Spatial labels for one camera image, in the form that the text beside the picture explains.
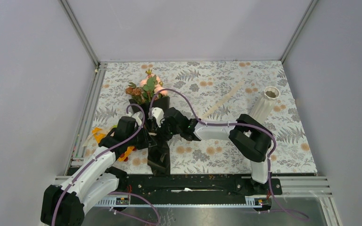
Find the peach flower bouquet black wrap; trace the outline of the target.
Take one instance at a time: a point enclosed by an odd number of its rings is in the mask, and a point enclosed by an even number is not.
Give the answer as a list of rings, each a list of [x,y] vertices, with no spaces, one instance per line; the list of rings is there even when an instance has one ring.
[[[147,118],[144,126],[156,141],[156,146],[148,148],[148,166],[155,176],[170,175],[170,154],[167,141],[158,135],[156,120],[151,116],[153,107],[162,108],[166,112],[170,107],[170,97],[164,91],[163,82],[149,68],[146,78],[139,85],[130,82],[125,93],[131,96],[129,102],[142,108]]]

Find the cream ribbon with gold text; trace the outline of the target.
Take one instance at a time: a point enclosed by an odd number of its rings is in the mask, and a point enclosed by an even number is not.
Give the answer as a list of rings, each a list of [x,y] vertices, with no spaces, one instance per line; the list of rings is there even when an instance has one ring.
[[[201,115],[201,119],[206,119],[209,115],[211,115],[216,109],[218,109],[220,106],[222,106],[224,103],[226,103],[244,84],[244,80],[240,81],[236,84],[235,87],[233,87],[230,92],[228,92],[221,100],[219,100],[215,105],[213,105],[211,108],[209,108],[203,115]],[[106,135],[111,127],[100,129],[100,128],[94,128],[89,136],[85,139],[84,143],[81,145],[81,147],[86,147],[89,143],[94,143],[94,140],[98,142],[94,137],[97,135],[100,140]]]

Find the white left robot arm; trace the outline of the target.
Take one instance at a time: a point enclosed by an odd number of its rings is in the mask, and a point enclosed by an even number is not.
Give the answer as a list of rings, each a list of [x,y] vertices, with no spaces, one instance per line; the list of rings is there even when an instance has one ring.
[[[104,196],[127,189],[126,172],[112,165],[126,156],[129,147],[145,149],[149,134],[144,113],[120,118],[103,137],[94,154],[65,182],[50,185],[44,192],[41,222],[49,226],[80,226],[87,212]]]

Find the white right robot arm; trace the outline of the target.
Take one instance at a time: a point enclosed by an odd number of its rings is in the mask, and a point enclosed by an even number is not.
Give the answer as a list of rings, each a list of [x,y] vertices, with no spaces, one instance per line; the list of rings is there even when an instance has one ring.
[[[234,144],[252,166],[254,192],[265,193],[270,188],[267,155],[272,144],[272,133],[247,114],[241,114],[236,121],[204,121],[187,118],[175,108],[166,111],[154,107],[150,111],[158,126],[158,132],[166,139],[180,135],[188,141],[226,140]]]

